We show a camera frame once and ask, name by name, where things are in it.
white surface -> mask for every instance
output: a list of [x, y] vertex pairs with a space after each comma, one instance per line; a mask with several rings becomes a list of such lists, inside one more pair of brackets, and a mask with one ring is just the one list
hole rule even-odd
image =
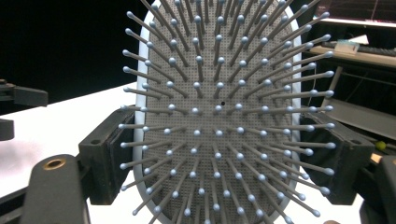
[[[120, 105], [133, 104], [134, 98], [134, 94], [124, 93], [119, 87], [48, 107], [1, 116], [1, 119], [14, 119], [16, 137], [0, 142], [0, 197], [26, 187], [31, 169], [39, 161], [62, 153], [77, 155], [78, 143]], [[129, 175], [126, 182], [133, 180], [134, 177]], [[346, 224], [360, 223], [361, 197], [353, 206], [335, 206], [330, 205], [317, 190], [300, 184], [297, 190], [306, 194], [305, 202], [318, 209], [322, 216], [314, 217], [290, 202], [285, 212], [294, 223], [319, 224], [330, 219]], [[146, 207], [136, 217], [132, 216], [132, 211], [141, 202], [137, 188], [131, 188], [121, 192], [111, 206], [90, 205], [92, 224], [149, 223], [152, 214]], [[284, 221], [279, 218], [276, 223]]]

gray bristle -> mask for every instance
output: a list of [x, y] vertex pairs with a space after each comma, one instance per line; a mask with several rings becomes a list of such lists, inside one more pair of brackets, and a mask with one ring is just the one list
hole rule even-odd
[[143, 189], [143, 202], [133, 215], [151, 204], [150, 223], [158, 218], [164, 223], [269, 224], [277, 214], [292, 223], [281, 206], [291, 200], [318, 217], [317, 210], [302, 202], [305, 195], [294, 183], [324, 195], [330, 191], [307, 182], [309, 176], [297, 167], [326, 175], [334, 171], [301, 162], [298, 155], [312, 156], [311, 147], [332, 150], [336, 145], [299, 142], [298, 132], [334, 125], [300, 125], [295, 120], [299, 113], [332, 107], [300, 107], [296, 100], [332, 97], [332, 91], [299, 90], [301, 82], [332, 77], [332, 71], [300, 77], [332, 52], [304, 60], [296, 55], [330, 38], [305, 44], [298, 40], [329, 14], [298, 28], [295, 20], [313, 4], [291, 15], [291, 0], [160, 0], [153, 6], [140, 2], [154, 15], [153, 21], [143, 23], [132, 12], [127, 16], [151, 35], [130, 29], [125, 33], [144, 43], [148, 54], [126, 49], [122, 54], [148, 69], [123, 68], [138, 76], [138, 90], [124, 91], [143, 101], [121, 109], [135, 111], [144, 122], [119, 126], [143, 135], [121, 143], [141, 154], [120, 165], [123, 170], [134, 167], [140, 175], [121, 188]]

bristle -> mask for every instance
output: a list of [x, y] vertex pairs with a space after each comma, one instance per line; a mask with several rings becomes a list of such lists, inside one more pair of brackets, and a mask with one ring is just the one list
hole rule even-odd
[[301, 202], [305, 196], [294, 183], [325, 195], [330, 191], [305, 181], [309, 175], [296, 167], [327, 175], [333, 170], [300, 162], [298, 155], [315, 156], [311, 148], [333, 150], [335, 144], [299, 142], [298, 132], [334, 125], [300, 125], [296, 120], [299, 113], [332, 110], [329, 105], [300, 107], [298, 102], [332, 97], [332, 91], [299, 90], [302, 82], [333, 76], [331, 71], [300, 75], [332, 52], [304, 60], [295, 56], [330, 39], [298, 41], [328, 13], [296, 28], [295, 20], [314, 4], [291, 15], [291, 0], [140, 2], [153, 21], [144, 23], [132, 12], [127, 16], [154, 35], [126, 29], [148, 52], [122, 54], [144, 62], [139, 66], [148, 72], [146, 67], [123, 67], [138, 76], [138, 90], [124, 91], [139, 100], [121, 107], [135, 111], [136, 124], [119, 126], [135, 134], [134, 142], [121, 143], [126, 150], [133, 148], [134, 160], [120, 165], [134, 168], [137, 175], [121, 189], [137, 186], [144, 198], [133, 214], [147, 205], [154, 214], [150, 223], [158, 218], [165, 223], [269, 224], [276, 213], [292, 223], [283, 212], [289, 198], [318, 216]]

yellow object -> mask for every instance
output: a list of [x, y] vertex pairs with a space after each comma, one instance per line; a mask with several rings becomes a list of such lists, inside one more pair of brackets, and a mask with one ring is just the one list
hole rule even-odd
[[378, 141], [375, 143], [375, 148], [378, 150], [384, 150], [387, 147], [387, 144], [383, 141]]

hairbrush head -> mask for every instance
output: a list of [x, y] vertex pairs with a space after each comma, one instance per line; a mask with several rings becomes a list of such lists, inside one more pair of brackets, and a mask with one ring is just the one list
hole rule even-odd
[[[146, 60], [139, 72], [146, 76], [138, 77], [142, 92], [135, 91], [136, 106], [124, 107], [135, 109], [135, 125], [141, 127], [131, 126], [134, 142], [122, 147], [133, 147], [134, 177], [141, 180], [136, 185], [153, 220], [270, 223], [281, 215], [291, 223], [283, 212], [289, 200], [319, 216], [294, 189], [309, 177], [298, 166], [333, 175], [298, 157], [313, 155], [305, 147], [332, 149], [333, 143], [294, 144], [299, 131], [315, 130], [299, 125], [299, 113], [332, 109], [301, 108], [301, 97], [330, 97], [332, 92], [299, 93], [300, 81], [293, 81], [316, 67], [312, 62], [294, 65], [300, 52], [313, 46], [302, 45], [299, 38], [311, 24], [297, 27], [288, 8], [291, 1], [162, 0], [163, 7], [141, 1], [152, 13], [146, 23], [155, 35], [141, 35], [140, 41], [147, 42], [140, 45], [139, 56]], [[300, 14], [308, 8], [304, 5]], [[123, 54], [131, 56], [127, 50]], [[124, 72], [133, 70], [125, 67]]]

